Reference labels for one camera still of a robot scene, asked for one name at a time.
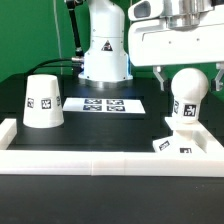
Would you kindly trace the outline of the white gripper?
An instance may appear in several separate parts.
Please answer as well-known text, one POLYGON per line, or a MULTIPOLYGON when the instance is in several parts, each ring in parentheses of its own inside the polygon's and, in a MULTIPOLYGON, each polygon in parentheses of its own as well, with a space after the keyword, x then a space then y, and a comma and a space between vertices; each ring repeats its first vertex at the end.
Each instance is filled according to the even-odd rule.
POLYGON ((128 33, 129 56, 135 66, 154 66, 153 73, 165 90, 165 65, 211 63, 218 70, 216 91, 224 88, 224 24, 203 25, 193 30, 166 29, 159 20, 134 23, 128 33))

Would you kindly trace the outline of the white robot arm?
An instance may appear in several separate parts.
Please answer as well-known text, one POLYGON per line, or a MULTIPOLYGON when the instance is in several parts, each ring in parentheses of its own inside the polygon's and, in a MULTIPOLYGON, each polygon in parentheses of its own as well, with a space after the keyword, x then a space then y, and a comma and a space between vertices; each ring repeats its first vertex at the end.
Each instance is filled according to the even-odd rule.
POLYGON ((223 88, 224 0, 140 0, 127 13, 110 0, 87 4, 91 38, 82 79, 120 82, 133 64, 151 66, 164 85, 167 65, 214 63, 212 89, 223 88))

